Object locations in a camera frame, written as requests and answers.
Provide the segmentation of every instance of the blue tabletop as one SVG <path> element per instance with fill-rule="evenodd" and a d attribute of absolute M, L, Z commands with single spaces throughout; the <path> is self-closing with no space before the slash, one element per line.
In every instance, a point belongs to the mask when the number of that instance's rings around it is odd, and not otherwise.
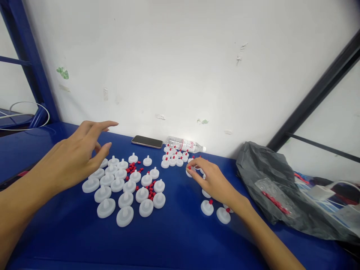
<path fill-rule="evenodd" d="M 41 159 L 51 147 L 69 137 L 77 126 L 50 124 L 0 138 L 0 182 Z M 185 166 L 163 169 L 164 151 L 131 144 L 131 137 L 103 132 L 99 143 L 112 142 L 109 157 L 128 157 L 135 152 L 142 161 L 149 155 L 159 179 L 166 184 L 166 203 L 146 218 L 135 200 L 133 221 L 125 228 L 116 224 L 118 205 L 105 219 L 97 216 L 94 193 L 82 192 L 82 182 L 43 206 L 22 235 L 8 269 L 267 269 L 248 231 L 235 214 L 228 225 L 215 211 L 207 217 L 200 209 L 205 199 L 200 186 L 186 176 Z M 216 163 L 231 184 L 252 202 L 236 177 L 235 160 L 201 153 Z M 116 203 L 121 192 L 112 193 Z M 276 235 L 306 269 L 355 269 L 356 263 L 333 241 L 320 240 L 282 223 L 270 225 Z"/>

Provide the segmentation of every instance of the plastic bottle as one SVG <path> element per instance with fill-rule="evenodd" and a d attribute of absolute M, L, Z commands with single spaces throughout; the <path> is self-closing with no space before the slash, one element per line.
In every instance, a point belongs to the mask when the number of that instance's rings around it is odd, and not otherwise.
<path fill-rule="evenodd" d="M 170 147 L 176 146 L 176 149 L 179 151 L 187 151 L 190 153 L 199 153 L 199 152 L 206 152 L 206 147 L 199 145 L 197 142 L 180 139 L 176 137 L 167 137 L 166 145 L 170 145 Z"/>

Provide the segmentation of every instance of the smartphone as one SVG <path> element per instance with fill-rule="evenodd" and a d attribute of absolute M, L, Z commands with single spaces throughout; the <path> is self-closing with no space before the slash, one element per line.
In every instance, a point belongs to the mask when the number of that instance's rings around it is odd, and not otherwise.
<path fill-rule="evenodd" d="M 140 145 L 149 146 L 149 147 L 157 148 L 157 149 L 162 148 L 162 141 L 156 140 L 156 139 L 151 139 L 151 138 L 144 137 L 144 136 L 139 136 L 139 135 L 136 135 L 134 137 L 134 139 L 132 139 L 131 142 L 134 144 L 140 144 Z"/>

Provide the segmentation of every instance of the green mark on wall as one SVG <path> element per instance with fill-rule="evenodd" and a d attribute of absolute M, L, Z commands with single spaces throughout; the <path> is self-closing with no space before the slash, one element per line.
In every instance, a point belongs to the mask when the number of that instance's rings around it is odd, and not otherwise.
<path fill-rule="evenodd" d="M 69 73 L 65 68 L 59 67 L 56 71 L 60 73 L 61 77 L 63 77 L 64 79 L 69 79 Z"/>

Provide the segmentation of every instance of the white cable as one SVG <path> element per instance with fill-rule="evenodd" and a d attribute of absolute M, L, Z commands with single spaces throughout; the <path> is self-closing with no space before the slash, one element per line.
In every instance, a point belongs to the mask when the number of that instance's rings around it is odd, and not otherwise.
<path fill-rule="evenodd" d="M 49 120 L 50 120 L 50 113 L 49 113 L 49 111 L 43 106 L 43 105 L 41 105 L 41 104 L 39 104 L 39 103 L 36 103 L 36 102 L 31 102 L 31 101 L 19 101 L 19 102 L 16 102 L 16 103 L 14 103 L 13 105 L 11 105 L 10 106 L 10 109 L 9 109 L 9 114 L 11 113 L 11 108 L 14 106 L 14 105 L 16 105 L 16 104 L 19 104 L 19 103 L 32 103 L 32 104 L 37 104 L 37 105 L 39 105 L 39 106 L 41 106 L 41 107 L 43 107 L 43 109 L 47 112 L 47 114 L 48 114 L 48 119 L 47 119 L 47 121 L 45 122 L 45 124 L 43 124 L 42 126 L 40 126 L 40 127 L 43 127 L 44 125 L 46 125 L 48 122 L 49 122 Z M 5 131 L 27 131 L 27 130 L 31 130 L 31 129 L 0 129 L 0 130 L 5 130 Z"/>

